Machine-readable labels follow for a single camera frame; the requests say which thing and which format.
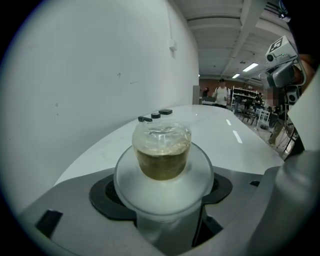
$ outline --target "camera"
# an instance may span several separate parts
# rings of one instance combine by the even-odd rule
[[[306,82],[306,72],[297,51],[286,36],[270,45],[265,59],[266,69],[259,74],[263,87],[283,89],[286,103],[295,104],[301,96],[301,86]]]

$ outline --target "white countertop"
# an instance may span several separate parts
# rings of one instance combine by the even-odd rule
[[[170,115],[161,115],[161,120],[189,122],[192,142],[204,150],[213,166],[264,174],[266,169],[284,162],[230,110],[206,105],[178,106],[172,110]],[[132,133],[137,124],[138,117],[102,138],[79,156],[55,184],[115,167],[122,153],[132,145]]]

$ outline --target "clear plastic cup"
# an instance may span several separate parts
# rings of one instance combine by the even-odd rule
[[[190,126],[172,120],[140,122],[133,132],[132,145],[146,176],[170,180],[185,169],[191,146]]]

